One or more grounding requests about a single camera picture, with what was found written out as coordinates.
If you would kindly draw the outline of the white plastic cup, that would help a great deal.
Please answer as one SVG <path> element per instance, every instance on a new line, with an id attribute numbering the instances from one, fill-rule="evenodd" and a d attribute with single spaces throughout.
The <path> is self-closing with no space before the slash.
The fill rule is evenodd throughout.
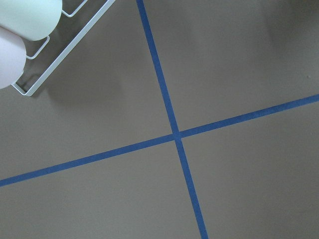
<path id="1" fill-rule="evenodd" d="M 46 38 L 62 14 L 61 0 L 1 0 L 1 27 L 31 41 Z"/>

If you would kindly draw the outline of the pink plastic cup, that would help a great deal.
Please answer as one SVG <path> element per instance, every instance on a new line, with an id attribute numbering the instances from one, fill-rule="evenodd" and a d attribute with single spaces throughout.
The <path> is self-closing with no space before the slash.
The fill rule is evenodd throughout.
<path id="1" fill-rule="evenodd" d="M 15 83 L 22 75 L 26 63 L 26 48 L 22 38 L 0 28 L 0 88 Z"/>

